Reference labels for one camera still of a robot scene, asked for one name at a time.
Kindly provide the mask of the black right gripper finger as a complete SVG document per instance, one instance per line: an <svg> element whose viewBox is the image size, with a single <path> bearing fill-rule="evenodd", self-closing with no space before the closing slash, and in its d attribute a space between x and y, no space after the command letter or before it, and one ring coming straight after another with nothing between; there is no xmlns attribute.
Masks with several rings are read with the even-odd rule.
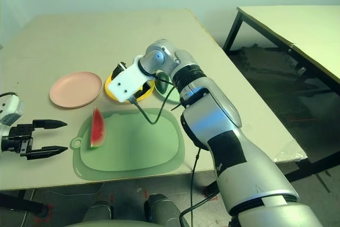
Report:
<svg viewBox="0 0 340 227"><path fill-rule="evenodd" d="M151 86L148 83L144 83L142 89L139 89L136 93L134 93L134 97L136 100L143 100L150 94Z"/></svg>
<svg viewBox="0 0 340 227"><path fill-rule="evenodd" d="M116 68L113 70L111 78L115 79L121 72L126 70L126 63L119 62Z"/></svg>

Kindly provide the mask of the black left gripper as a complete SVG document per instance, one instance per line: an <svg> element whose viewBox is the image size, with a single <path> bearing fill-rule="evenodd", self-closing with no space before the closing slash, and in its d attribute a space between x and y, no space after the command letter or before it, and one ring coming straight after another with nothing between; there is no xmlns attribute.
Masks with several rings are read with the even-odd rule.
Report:
<svg viewBox="0 0 340 227"><path fill-rule="evenodd" d="M18 124L15 127L1 125L1 152L15 152L27 160L49 158L66 151L67 147L46 146L32 150L32 133L36 128L57 129L67 126L59 120L33 120L32 124Z"/></svg>

